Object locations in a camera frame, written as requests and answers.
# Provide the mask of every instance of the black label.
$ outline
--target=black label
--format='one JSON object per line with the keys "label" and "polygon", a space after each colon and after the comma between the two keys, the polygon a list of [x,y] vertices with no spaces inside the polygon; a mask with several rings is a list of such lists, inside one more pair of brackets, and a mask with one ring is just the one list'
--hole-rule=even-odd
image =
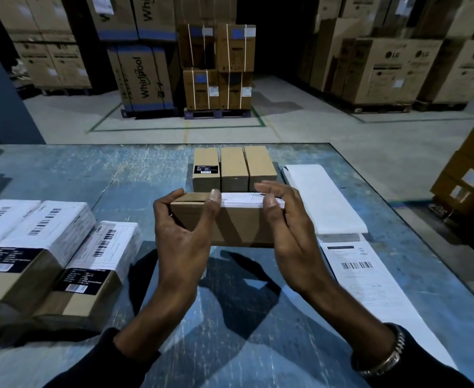
{"label": "black label", "polygon": [[68,268],[54,291],[96,295],[111,271],[109,269]]}
{"label": "black label", "polygon": [[196,166],[194,174],[218,174],[219,166]]}
{"label": "black label", "polygon": [[0,272],[19,274],[43,249],[0,248]]}

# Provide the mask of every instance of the blue table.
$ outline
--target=blue table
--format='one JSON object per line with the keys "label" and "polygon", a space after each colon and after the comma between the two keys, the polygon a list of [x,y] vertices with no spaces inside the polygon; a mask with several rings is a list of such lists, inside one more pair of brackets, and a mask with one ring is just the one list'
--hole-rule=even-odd
{"label": "blue table", "polygon": [[[142,256],[154,248],[153,201],[179,187],[191,190],[198,146],[2,146],[0,199],[85,201],[98,220],[136,221]],[[331,145],[267,148],[279,166],[324,166],[395,280],[474,381],[474,296]],[[143,386],[366,386],[350,368],[348,345],[288,290],[271,249],[217,247],[210,257],[194,307]],[[146,300],[155,281],[156,274]],[[107,326],[122,327],[132,316],[125,285]],[[41,386],[97,339],[0,348],[0,387]]]}

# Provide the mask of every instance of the concrete floor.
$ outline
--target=concrete floor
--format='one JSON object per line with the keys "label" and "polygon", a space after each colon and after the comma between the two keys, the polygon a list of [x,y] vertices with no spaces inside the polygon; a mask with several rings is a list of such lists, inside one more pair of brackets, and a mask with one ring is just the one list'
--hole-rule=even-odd
{"label": "concrete floor", "polygon": [[404,204],[432,197],[429,189],[474,126],[474,100],[463,112],[352,116],[277,77],[254,84],[248,119],[123,119],[117,91],[25,104],[48,144],[332,143],[474,292],[473,249]]}

